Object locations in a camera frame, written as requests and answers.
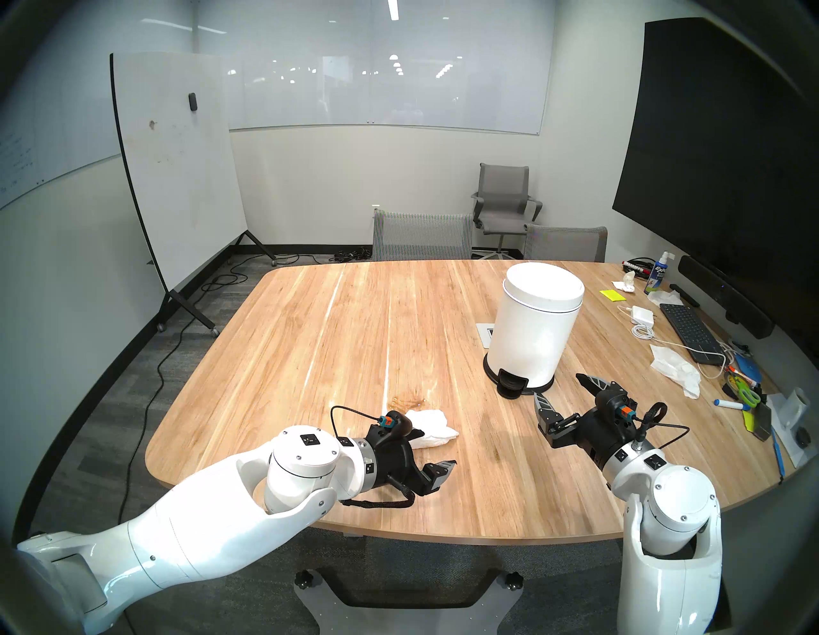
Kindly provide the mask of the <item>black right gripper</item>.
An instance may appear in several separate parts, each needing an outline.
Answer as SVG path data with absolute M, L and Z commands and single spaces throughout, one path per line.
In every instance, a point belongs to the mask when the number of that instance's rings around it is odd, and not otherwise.
M 603 392 L 608 381 L 596 376 L 577 373 L 578 383 L 588 392 Z M 553 449 L 578 446 L 600 470 L 608 460 L 636 436 L 636 426 L 627 420 L 607 421 L 598 410 L 584 415 L 575 413 L 568 418 L 559 414 L 543 393 L 534 393 L 537 427 Z

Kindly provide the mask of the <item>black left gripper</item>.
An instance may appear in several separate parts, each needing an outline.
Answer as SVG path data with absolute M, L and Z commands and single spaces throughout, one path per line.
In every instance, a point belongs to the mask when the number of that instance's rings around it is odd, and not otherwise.
M 425 436 L 422 429 L 416 428 L 406 436 L 396 430 L 368 431 L 366 442 L 373 449 L 376 465 L 373 488 L 391 484 L 398 489 L 400 485 L 420 496 L 438 491 L 457 461 L 427 463 L 426 472 L 419 470 L 410 443 Z

